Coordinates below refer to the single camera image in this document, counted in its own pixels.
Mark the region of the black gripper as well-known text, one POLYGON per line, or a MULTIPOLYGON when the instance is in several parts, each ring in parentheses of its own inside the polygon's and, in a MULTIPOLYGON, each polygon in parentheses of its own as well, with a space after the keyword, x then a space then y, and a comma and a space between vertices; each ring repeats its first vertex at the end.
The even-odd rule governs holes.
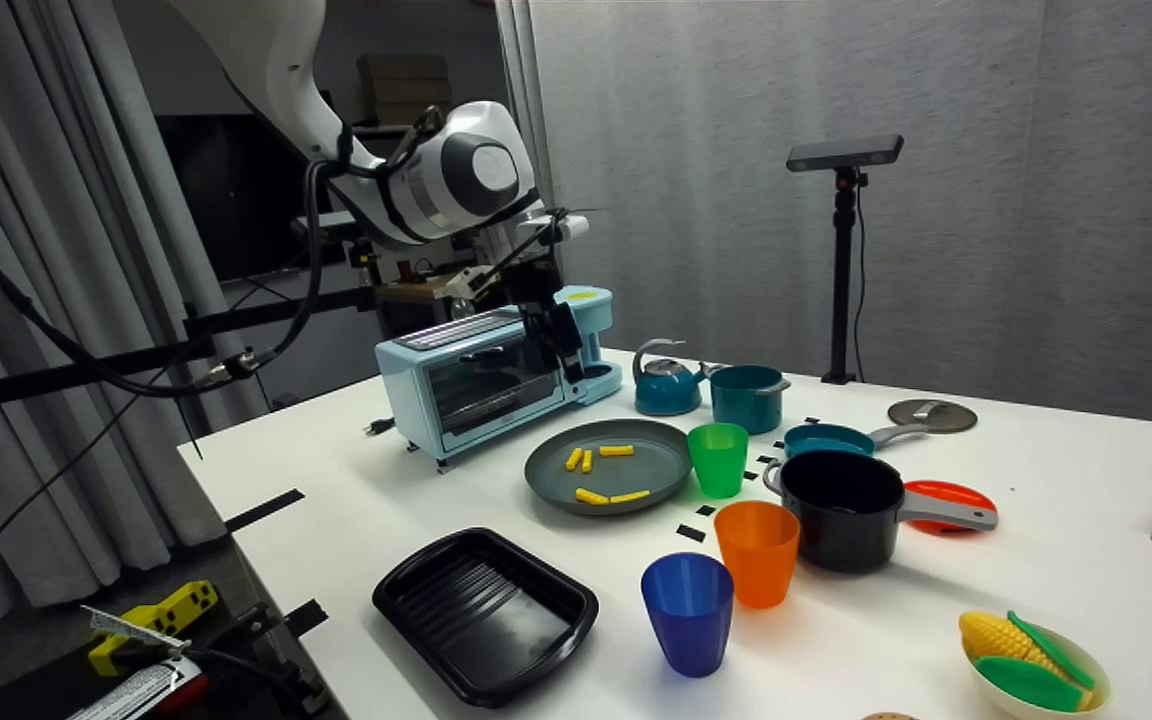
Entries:
POLYGON ((517 304, 523 316, 554 323, 554 352, 566 369, 566 381, 595 374, 600 369, 600 341, 592 331, 587 309, 566 309, 562 304, 566 272, 557 260, 557 246, 544 238, 523 244, 513 250, 493 291, 508 304, 517 304))

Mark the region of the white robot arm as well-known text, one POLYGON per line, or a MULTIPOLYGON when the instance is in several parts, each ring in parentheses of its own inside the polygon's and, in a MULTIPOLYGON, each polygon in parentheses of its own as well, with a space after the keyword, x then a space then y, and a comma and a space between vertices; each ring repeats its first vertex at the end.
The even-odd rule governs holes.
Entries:
POLYGON ((513 246, 453 279, 471 309, 500 291, 523 309, 531 341, 579 374, 576 316, 557 304, 562 276, 539 244, 587 226, 539 201, 531 151, 500 101, 426 107, 393 151, 371 151, 323 101, 314 60, 330 0, 170 0, 224 67, 229 84, 330 181, 354 215, 393 246, 426 246, 508 226, 513 246))

